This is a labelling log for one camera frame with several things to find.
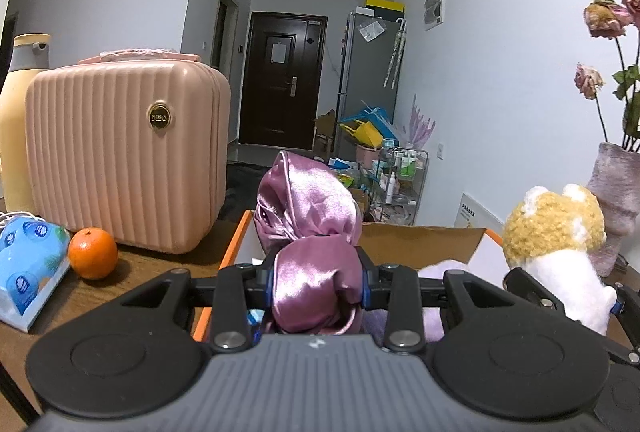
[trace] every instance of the purple vase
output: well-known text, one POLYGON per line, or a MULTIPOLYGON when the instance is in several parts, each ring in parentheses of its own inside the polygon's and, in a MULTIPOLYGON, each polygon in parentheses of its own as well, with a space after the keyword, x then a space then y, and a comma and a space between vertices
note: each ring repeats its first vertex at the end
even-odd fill
POLYGON ((589 257, 598 275, 609 276, 622 238, 636 228, 640 214, 640 154, 613 143, 601 143, 587 188, 604 215, 607 241, 589 257))

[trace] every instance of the yellow knitted plush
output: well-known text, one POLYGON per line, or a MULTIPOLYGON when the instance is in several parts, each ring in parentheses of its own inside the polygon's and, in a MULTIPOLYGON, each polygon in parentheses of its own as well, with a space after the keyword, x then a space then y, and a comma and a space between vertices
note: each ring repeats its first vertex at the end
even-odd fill
POLYGON ((560 195, 534 187, 507 218, 502 247, 516 268, 558 250, 588 252, 605 239, 598 200, 586 188, 567 185, 560 195))

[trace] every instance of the dark brown door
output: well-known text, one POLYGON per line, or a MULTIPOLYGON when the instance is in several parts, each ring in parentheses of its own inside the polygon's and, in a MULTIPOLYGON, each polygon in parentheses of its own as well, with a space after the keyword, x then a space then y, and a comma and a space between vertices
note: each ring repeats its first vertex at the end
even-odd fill
POLYGON ((326 17, 252 15, 240 143, 311 149, 325 28, 326 17))

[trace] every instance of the suitcase logo badge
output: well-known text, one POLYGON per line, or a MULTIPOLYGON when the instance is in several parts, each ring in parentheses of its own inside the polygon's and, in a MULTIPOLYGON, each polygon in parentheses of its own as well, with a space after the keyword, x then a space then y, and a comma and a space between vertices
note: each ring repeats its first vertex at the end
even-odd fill
POLYGON ((171 123, 171 112, 163 102, 155 102, 148 111, 149 124, 157 131, 166 129, 171 123))

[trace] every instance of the paper notice on door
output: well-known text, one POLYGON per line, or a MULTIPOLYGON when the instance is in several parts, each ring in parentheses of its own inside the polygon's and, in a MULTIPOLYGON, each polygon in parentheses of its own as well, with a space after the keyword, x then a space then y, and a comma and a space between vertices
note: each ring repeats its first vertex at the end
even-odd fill
POLYGON ((283 64, 287 58, 287 45, 286 44, 274 44, 271 47, 271 63, 283 64))

